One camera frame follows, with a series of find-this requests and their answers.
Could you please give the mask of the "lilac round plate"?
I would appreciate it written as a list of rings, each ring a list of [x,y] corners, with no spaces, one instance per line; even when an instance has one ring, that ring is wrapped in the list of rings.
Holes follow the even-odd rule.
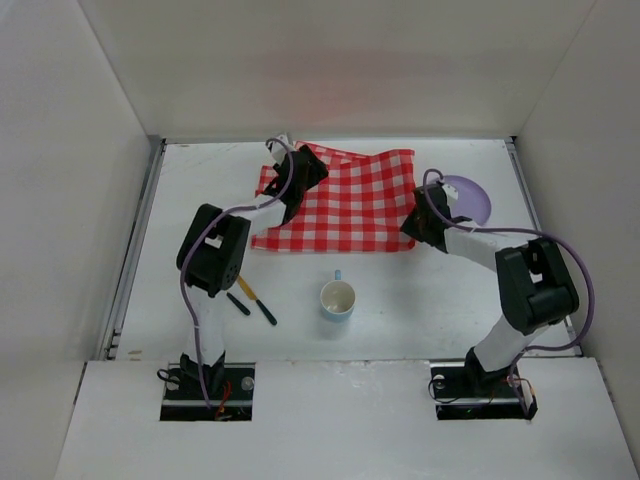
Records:
[[[451,215],[464,216],[479,226],[485,226],[492,213],[492,204],[487,192],[468,177],[445,175],[443,180],[457,192],[457,198],[450,206]]]

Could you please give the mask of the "red white checkered cloth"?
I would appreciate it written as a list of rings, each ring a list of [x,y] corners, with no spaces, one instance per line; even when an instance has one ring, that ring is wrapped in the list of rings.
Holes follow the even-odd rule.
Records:
[[[415,206],[414,155],[392,149],[365,155],[313,143],[309,148],[328,177],[307,191],[286,225],[251,239],[251,247],[277,253],[396,253],[415,241],[401,226]]]

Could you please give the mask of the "light blue mug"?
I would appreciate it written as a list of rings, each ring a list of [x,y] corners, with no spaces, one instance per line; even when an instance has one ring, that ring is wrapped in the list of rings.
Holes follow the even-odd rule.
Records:
[[[320,292],[323,316],[332,322],[344,322],[352,316],[355,304],[354,288],[342,278],[340,270],[335,270],[334,279],[326,283]]]

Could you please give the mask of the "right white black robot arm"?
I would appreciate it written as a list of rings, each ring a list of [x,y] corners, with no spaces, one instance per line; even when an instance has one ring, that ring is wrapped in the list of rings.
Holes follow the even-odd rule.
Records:
[[[524,240],[518,231],[473,228],[470,218],[451,216],[452,193],[442,182],[417,187],[413,195],[415,206],[403,233],[497,276],[501,316],[464,362],[471,394],[488,394],[544,330],[578,309],[574,282],[557,241],[536,233]]]

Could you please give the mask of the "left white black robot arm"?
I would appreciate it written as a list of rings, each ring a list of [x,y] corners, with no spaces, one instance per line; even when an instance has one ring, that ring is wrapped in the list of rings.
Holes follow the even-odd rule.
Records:
[[[194,358],[181,356],[180,368],[199,383],[206,404],[224,379],[222,323],[207,320],[189,292],[196,289],[213,299],[229,289],[239,277],[250,238],[290,223],[306,192],[328,177],[327,166],[309,147],[294,148],[279,138],[268,139],[266,146],[272,149],[276,143],[284,155],[275,159],[275,178],[262,193],[226,209],[201,205],[177,255],[180,293],[191,317],[195,347]]]

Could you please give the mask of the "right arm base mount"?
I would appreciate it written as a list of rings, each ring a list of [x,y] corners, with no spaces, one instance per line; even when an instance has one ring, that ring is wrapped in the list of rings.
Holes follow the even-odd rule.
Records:
[[[485,386],[475,384],[463,362],[430,364],[428,393],[440,421],[532,420],[538,401],[531,382],[508,371],[498,373]]]

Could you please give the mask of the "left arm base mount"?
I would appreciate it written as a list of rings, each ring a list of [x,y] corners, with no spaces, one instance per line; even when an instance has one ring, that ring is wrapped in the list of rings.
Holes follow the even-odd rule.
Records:
[[[246,422],[252,419],[256,369],[253,363],[204,365],[204,397],[198,365],[182,354],[178,363],[158,369],[164,383],[160,420],[170,422]]]

